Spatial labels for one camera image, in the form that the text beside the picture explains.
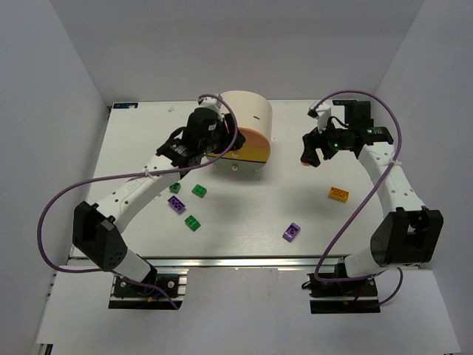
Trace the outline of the cream drawer cabinet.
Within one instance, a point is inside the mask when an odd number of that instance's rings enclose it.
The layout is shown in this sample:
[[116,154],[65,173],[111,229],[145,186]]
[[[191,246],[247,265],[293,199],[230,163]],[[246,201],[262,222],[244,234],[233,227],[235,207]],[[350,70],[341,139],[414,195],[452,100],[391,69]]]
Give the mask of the cream drawer cabinet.
[[[271,141],[273,110],[266,98],[254,92],[241,90],[226,91],[221,96],[236,114],[239,128],[257,130]],[[214,166],[233,172],[257,172],[266,163],[220,158]]]

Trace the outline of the orange top drawer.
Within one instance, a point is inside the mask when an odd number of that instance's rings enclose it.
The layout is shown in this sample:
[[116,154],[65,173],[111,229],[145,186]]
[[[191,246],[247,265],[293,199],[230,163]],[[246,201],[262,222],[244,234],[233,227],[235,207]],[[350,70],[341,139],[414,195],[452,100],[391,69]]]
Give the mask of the orange top drawer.
[[270,140],[257,130],[240,127],[239,132],[245,137],[245,143],[243,144],[243,148],[245,149],[249,149],[250,147],[267,149],[270,147]]

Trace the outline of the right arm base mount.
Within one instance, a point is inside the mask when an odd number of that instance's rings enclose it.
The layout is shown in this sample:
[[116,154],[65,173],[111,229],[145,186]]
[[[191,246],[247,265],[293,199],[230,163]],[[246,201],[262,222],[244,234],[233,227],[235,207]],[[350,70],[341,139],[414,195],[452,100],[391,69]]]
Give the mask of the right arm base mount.
[[374,280],[323,283],[307,275],[302,290],[309,291],[311,314],[377,314],[378,289]]

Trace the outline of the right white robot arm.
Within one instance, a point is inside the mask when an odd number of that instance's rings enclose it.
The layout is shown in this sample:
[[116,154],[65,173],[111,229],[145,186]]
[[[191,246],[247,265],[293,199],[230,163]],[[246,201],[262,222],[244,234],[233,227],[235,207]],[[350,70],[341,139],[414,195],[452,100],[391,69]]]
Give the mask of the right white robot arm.
[[349,100],[339,128],[332,122],[328,104],[312,105],[308,115],[317,120],[317,126],[303,137],[302,163],[317,167],[338,152],[352,152],[370,176],[384,216],[368,247],[338,263],[335,279],[362,280],[395,266],[430,262],[443,215],[416,195],[397,160],[401,142],[386,127],[374,124],[370,103]]

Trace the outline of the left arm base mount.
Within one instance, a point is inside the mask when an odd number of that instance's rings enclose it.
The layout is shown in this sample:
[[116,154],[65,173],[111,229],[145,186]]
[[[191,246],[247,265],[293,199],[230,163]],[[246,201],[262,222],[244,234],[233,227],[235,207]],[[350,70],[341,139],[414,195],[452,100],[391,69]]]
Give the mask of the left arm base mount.
[[188,269],[160,268],[154,288],[135,285],[114,276],[109,296],[109,309],[176,311],[186,294]]

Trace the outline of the long yellow lego brick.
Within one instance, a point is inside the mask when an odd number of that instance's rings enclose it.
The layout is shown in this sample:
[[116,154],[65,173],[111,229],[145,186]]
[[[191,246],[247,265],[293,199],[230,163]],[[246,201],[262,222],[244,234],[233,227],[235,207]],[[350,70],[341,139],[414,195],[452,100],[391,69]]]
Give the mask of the long yellow lego brick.
[[349,199],[349,192],[336,187],[331,187],[328,197],[333,200],[337,200],[342,203],[346,203]]

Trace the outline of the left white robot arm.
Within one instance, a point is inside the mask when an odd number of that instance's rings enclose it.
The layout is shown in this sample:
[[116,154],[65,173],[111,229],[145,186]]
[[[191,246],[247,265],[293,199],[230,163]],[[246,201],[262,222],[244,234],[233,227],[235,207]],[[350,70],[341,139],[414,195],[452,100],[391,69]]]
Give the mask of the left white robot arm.
[[161,192],[197,168],[204,156],[225,154],[244,143],[232,112],[222,115],[215,109],[196,108],[186,126],[170,135],[138,177],[98,202],[84,201],[75,207],[72,244],[101,271],[122,276],[137,287],[152,287],[156,268],[128,248],[122,233]]

